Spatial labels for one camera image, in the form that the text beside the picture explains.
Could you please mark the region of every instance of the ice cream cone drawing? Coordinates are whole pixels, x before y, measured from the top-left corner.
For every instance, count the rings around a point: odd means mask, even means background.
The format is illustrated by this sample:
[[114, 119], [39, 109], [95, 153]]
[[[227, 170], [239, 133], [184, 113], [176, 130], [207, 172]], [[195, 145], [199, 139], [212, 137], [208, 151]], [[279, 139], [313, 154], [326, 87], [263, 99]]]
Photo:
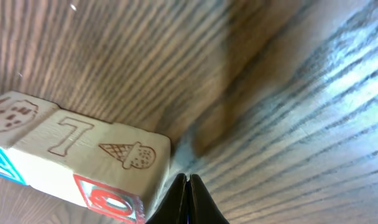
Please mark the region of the ice cream cone drawing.
[[149, 146], [143, 146], [140, 142], [134, 144], [99, 144], [99, 147], [110, 156], [122, 162], [122, 168], [137, 169], [149, 168], [156, 158], [156, 152]]
[[8, 104], [0, 101], [0, 132], [10, 131], [34, 120], [39, 107], [27, 100], [16, 100]]

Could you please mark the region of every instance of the printed number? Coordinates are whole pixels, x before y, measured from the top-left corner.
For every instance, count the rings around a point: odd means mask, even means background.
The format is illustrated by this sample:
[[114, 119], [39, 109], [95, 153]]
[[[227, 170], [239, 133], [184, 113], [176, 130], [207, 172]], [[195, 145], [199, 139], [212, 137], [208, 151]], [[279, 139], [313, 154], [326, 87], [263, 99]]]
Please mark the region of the printed number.
[[69, 148], [84, 134], [84, 132], [94, 128], [93, 124], [67, 117], [63, 118], [58, 124], [73, 127], [73, 130], [62, 139], [62, 141], [56, 146], [52, 146], [48, 149], [48, 152], [63, 157], [67, 155]]
[[[107, 198], [111, 198], [113, 200], [116, 200], [120, 203], [122, 203], [126, 208], [124, 210], [118, 209], [112, 206], [108, 205], [108, 202], [106, 201]], [[126, 202], [124, 199], [119, 197], [118, 195], [112, 193], [112, 192], [107, 192], [105, 190], [101, 189], [94, 189], [91, 192], [91, 195], [89, 197], [89, 200], [96, 206], [103, 208], [113, 214], [116, 215], [122, 215], [122, 216], [129, 216], [132, 214], [132, 207], [131, 205]]]

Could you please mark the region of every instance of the alphabet block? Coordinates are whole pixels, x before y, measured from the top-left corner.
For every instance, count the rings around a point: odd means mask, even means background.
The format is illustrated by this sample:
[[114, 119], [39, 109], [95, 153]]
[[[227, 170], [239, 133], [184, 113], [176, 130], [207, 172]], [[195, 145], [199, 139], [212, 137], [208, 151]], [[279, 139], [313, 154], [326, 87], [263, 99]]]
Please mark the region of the alphabet block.
[[8, 155], [33, 188], [86, 207], [73, 174], [83, 164], [96, 164], [91, 155], [109, 126], [58, 110], [13, 145]]
[[82, 164], [75, 174], [88, 208], [126, 223], [144, 223], [168, 176], [169, 138], [114, 123], [91, 156], [94, 162]]
[[33, 96], [10, 91], [0, 96], [0, 176], [26, 184], [8, 158], [8, 149], [45, 118], [58, 110], [51, 103]]

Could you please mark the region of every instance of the toy block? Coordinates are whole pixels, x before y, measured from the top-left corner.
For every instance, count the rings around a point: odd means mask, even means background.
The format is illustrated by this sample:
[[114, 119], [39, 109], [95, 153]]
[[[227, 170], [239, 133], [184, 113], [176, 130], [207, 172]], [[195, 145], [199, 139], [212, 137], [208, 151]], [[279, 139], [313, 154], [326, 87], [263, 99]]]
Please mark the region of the toy block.
[[0, 176], [26, 184], [7, 150], [58, 109], [55, 103], [14, 91], [0, 96]]
[[58, 110], [13, 145], [8, 156], [33, 188], [86, 207], [74, 170], [83, 164], [96, 165], [98, 158], [92, 155], [109, 126]]
[[114, 123], [98, 150], [75, 170], [90, 210], [126, 223], [144, 223], [154, 212], [168, 176], [170, 140]]

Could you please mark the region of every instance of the block face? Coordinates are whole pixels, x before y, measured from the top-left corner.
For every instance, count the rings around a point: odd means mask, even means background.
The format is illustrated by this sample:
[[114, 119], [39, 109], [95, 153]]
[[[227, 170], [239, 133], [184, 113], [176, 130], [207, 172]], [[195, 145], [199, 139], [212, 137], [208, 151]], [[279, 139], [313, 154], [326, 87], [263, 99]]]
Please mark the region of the block face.
[[129, 224], [145, 223], [138, 196], [79, 175], [74, 178], [90, 210]]
[[152, 213], [168, 174], [169, 138], [114, 123], [75, 174], [137, 195], [146, 217]]
[[7, 155], [0, 148], [0, 176], [19, 184], [26, 185], [25, 180], [17, 171], [12, 162], [8, 159]]
[[0, 96], [0, 147], [7, 149], [58, 109], [55, 103], [22, 93]]
[[110, 124], [58, 110], [13, 145], [8, 154], [27, 183], [47, 194], [86, 206], [73, 174], [100, 150]]

